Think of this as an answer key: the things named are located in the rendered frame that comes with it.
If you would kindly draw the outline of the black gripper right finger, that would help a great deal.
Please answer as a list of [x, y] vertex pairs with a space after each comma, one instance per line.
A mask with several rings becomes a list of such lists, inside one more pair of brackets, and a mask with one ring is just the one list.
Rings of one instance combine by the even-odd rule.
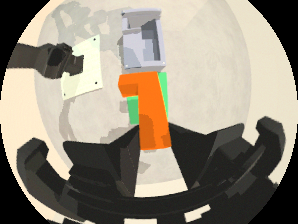
[[200, 132], [194, 132], [192, 129], [180, 127], [178, 124], [168, 123], [170, 140], [172, 140], [172, 151], [178, 167], [184, 177], [184, 181], [188, 189], [200, 186], [198, 181], [204, 176], [208, 169], [210, 161], [212, 161], [214, 153], [222, 144], [229, 143], [237, 139], [243, 133], [245, 124], [235, 124], [233, 127], [220, 129], [202, 135]]

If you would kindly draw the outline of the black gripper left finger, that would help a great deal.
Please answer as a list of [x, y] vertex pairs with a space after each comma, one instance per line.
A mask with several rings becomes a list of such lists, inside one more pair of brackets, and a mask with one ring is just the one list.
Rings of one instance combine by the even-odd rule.
[[140, 161], [140, 128], [129, 129], [110, 144], [64, 141], [64, 151], [71, 163], [109, 171], [126, 196], [136, 194], [138, 161]]

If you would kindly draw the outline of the orange l-shaped part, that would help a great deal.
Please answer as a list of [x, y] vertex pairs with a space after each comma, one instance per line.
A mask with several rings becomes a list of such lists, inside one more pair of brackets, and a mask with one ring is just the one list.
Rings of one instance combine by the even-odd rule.
[[157, 72], [125, 73], [117, 87], [122, 97], [138, 95], [138, 128], [141, 151], [165, 149], [172, 145], [164, 95]]

